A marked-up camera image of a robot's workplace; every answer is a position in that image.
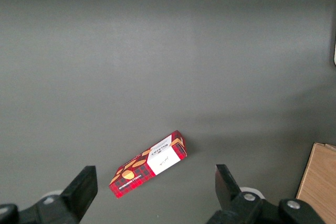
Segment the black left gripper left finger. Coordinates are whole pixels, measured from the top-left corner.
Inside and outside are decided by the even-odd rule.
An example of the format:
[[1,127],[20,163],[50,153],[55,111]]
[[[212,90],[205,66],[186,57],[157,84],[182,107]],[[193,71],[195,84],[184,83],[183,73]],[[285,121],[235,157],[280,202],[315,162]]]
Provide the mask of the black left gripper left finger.
[[59,195],[43,197],[27,209],[1,204],[1,223],[80,223],[98,192],[95,166],[86,166]]

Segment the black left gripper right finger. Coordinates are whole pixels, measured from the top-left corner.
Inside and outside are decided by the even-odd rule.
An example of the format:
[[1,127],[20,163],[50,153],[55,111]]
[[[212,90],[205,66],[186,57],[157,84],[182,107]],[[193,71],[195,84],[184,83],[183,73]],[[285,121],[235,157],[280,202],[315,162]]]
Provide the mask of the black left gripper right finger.
[[207,223],[323,223],[302,200],[282,199],[275,206],[254,192],[242,191],[224,164],[216,165],[215,191],[221,210]]

